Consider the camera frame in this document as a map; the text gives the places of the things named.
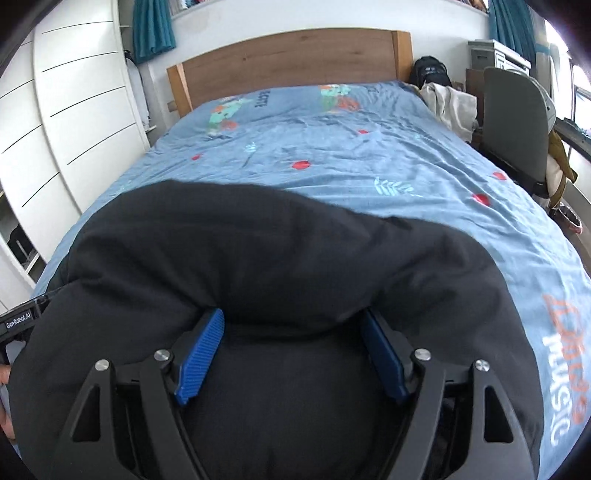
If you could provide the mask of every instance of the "finger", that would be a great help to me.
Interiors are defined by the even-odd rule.
[[[0,365],[0,385],[6,385],[10,379],[10,365]],[[4,406],[0,402],[0,427],[10,440],[14,440],[14,427],[12,420],[6,415]]]
[[[0,385],[6,385],[10,378],[10,365],[0,365]]]
[[[4,410],[2,403],[0,403],[0,427],[9,440],[14,440],[14,427],[12,426],[12,420],[10,417],[8,417],[8,415],[6,415],[6,411]]]

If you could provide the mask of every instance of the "teal curtain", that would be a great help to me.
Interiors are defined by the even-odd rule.
[[[515,50],[535,66],[535,36],[530,9],[524,0],[489,0],[491,38]]]
[[[176,46],[168,0],[135,0],[135,62],[148,61]]]

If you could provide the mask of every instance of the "chair backrest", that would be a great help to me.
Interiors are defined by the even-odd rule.
[[[484,71],[482,143],[491,153],[538,182],[548,156],[548,116],[539,88],[510,70]]]

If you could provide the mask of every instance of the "black backpack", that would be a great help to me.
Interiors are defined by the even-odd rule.
[[[445,87],[452,86],[452,81],[447,75],[447,68],[435,57],[422,57],[414,63],[410,74],[410,83],[419,88],[423,88],[425,83],[438,83]]]

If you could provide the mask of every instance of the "black jacket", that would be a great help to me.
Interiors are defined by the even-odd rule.
[[[167,181],[95,213],[58,286],[9,386],[21,452],[40,479],[92,365],[170,347],[212,306],[226,334],[183,413],[212,480],[376,477],[401,412],[348,321],[370,304],[444,362],[490,361],[538,469],[533,351],[492,258],[454,229],[270,188]]]

